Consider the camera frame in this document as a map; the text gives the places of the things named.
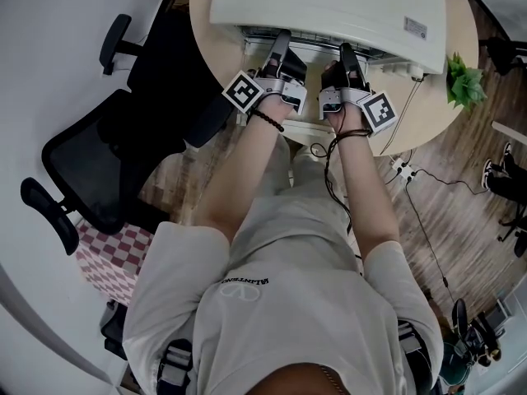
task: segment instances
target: wooden floor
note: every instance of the wooden floor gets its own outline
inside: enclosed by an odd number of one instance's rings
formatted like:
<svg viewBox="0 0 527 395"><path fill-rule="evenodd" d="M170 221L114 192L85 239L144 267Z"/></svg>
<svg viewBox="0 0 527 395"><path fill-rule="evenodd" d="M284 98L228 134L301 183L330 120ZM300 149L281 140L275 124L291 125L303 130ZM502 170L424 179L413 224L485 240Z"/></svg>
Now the wooden floor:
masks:
<svg viewBox="0 0 527 395"><path fill-rule="evenodd" d="M479 38L497 35L485 12L469 1ZM414 150L411 161L414 169L423 168L445 181L462 179L475 191L481 190L483 163L487 158L498 162L506 142L504 135L491 128L492 120L527 133L527 74L512 71L500 77L484 49L479 67L485 71L483 88L488 99L471 112L464 111L440 136ZM143 199L169 211L174 222L189 224L203 189L241 130L230 123L199 151L187 150L167 158L145 185ZM527 167L527 147L512 144L516 162ZM394 171L389 167L389 158L376 160L385 181L391 179ZM388 189L414 276L421 286L431 289L439 306L450 315L452 302L403 184L396 179ZM512 215L514 204L490 193L474 196L463 184L446 186L424 173L408 186L408 191L454 297L465 299L471 315L490 309L496 298L505 295L527 270L527 262L513 253L514 236L505 243L497 241L503 232L498 220Z"/></svg>

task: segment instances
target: shoulder strap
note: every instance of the shoulder strap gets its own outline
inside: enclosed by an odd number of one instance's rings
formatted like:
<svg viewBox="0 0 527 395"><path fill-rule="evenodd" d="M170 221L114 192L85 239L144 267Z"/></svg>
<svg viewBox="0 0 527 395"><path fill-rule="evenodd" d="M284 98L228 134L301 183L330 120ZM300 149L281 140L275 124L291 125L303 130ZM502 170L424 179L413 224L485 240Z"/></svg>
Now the shoulder strap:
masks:
<svg viewBox="0 0 527 395"><path fill-rule="evenodd" d="M178 339L169 344L157 371L157 395L185 395L192 369L192 344Z"/></svg>
<svg viewBox="0 0 527 395"><path fill-rule="evenodd" d="M412 370L417 395L430 394L433 382L427 346L413 325L404 320L399 320L399 342Z"/></svg>

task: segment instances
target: round wooden table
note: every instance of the round wooden table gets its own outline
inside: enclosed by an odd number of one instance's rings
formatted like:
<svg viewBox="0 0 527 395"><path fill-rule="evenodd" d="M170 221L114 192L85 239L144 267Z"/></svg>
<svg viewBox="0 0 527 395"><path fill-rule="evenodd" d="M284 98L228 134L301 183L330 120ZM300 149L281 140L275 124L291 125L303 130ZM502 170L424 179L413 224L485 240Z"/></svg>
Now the round wooden table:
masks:
<svg viewBox="0 0 527 395"><path fill-rule="evenodd" d="M226 86L244 66L244 47L227 37L209 21L211 0L190 0L190 19L199 50L216 79ZM478 32L468 0L446 0L446 54L459 53L467 67L478 66ZM399 113L410 96L414 82L407 77L388 75L379 67L368 68L366 79L371 88L386 91ZM446 101L446 66L442 75L430 75L418 87L393 141L383 155L409 151L426 143L443 132L461 112L454 103ZM394 127L370 138L371 149L378 156L392 136ZM295 133L284 133L303 144L311 144L308 138Z"/></svg>

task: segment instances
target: forearm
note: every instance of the forearm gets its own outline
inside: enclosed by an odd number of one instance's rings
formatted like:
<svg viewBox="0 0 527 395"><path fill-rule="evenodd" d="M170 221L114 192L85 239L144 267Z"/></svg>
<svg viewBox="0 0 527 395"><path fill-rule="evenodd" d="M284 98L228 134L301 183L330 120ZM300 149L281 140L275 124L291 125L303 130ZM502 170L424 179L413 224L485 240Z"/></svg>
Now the forearm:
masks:
<svg viewBox="0 0 527 395"><path fill-rule="evenodd" d="M195 225L220 230L231 242L254 200L278 130L253 116L234 151L214 174L194 215Z"/></svg>
<svg viewBox="0 0 527 395"><path fill-rule="evenodd" d="M351 123L361 128L360 116ZM366 137L346 137L338 143L343 164L353 233L365 258L378 244L399 241L399 224Z"/></svg>

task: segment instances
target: power strip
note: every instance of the power strip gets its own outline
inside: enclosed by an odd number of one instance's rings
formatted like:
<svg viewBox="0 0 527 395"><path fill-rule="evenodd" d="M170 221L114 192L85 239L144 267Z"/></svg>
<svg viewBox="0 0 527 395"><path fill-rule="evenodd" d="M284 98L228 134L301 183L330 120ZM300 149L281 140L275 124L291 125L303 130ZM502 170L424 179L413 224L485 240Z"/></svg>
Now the power strip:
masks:
<svg viewBox="0 0 527 395"><path fill-rule="evenodd" d="M402 158L398 158L392 164L392 168L397 172L397 175L401 176L405 183L409 183L415 180L415 174L412 169Z"/></svg>

